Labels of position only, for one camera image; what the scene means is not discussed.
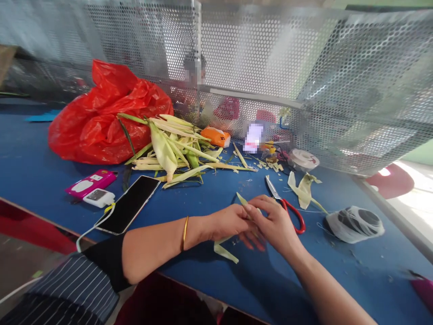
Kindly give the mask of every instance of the red plastic bag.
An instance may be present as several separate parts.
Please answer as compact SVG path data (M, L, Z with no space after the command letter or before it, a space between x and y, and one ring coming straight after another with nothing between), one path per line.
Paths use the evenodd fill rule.
M93 61L96 87L66 106L51 123L48 145L62 159L89 164L118 164L133 156L117 113L140 118L173 115L170 98L161 88L137 78L125 65ZM134 149L150 143L150 129L122 119Z

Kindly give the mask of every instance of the scissors blade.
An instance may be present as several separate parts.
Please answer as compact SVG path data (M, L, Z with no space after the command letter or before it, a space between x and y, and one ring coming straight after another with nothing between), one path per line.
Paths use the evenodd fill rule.
M275 186L272 184L271 180L269 179L269 175L265 177L267 186L269 187L269 190L271 191L271 194L274 198L277 200L281 200L281 197L278 195L278 192L275 189Z

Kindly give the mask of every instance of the bracelet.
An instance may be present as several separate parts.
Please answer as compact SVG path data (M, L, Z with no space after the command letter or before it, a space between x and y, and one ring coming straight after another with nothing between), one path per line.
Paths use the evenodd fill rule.
M185 244L185 238L186 238L186 227L188 226L188 219L189 219L189 216L187 216L186 220L185 220L184 235L182 236L182 245L180 246L180 251L184 251L184 244Z

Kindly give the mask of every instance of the black phone screen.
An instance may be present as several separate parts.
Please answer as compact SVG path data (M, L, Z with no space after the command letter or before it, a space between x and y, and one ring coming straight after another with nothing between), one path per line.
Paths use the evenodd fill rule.
M140 176L117 200L111 216L97 228L113 234L125 232L152 196L159 183L160 181L151 177ZM107 211L98 222L104 219L110 212L111 210Z

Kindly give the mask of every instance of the blue tabletop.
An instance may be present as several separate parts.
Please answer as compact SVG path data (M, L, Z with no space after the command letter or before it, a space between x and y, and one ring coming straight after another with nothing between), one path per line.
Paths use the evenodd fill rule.
M24 119L53 108L2 105L0 103L0 197L13 202L75 233L91 228L103 211L86 203L71 204L64 189L97 169L118 171L120 176L107 190L122 194L124 166L94 166L64 161L47 145L48 123ZM142 172L133 171L131 183ZM306 249L342 284L359 304L380 324L427 324L433 317L416 295L407 269L433 277L433 266L391 223L349 175L318 167L313 174L322 184L312 185L314 198L327 211L356 205L376 213L385 234L355 245L327 235L317 226L324 214L302 212L307 231L300 235ZM210 214L235 202L238 191L249 200L268 194L264 177L295 207L294 193L287 190L287 176L273 170L257 173L209 171L204 184L184 183L167 190L159 188L132 223L138 228L183 218ZM296 175L300 181L302 175ZM98 230L88 235L95 241L109 235ZM203 243L174 258L160 271L228 305L272 324L314 324L315 315L290 266L270 246L267 251L249 251L242 244L226 242L240 262L235 265L216 255L212 243Z

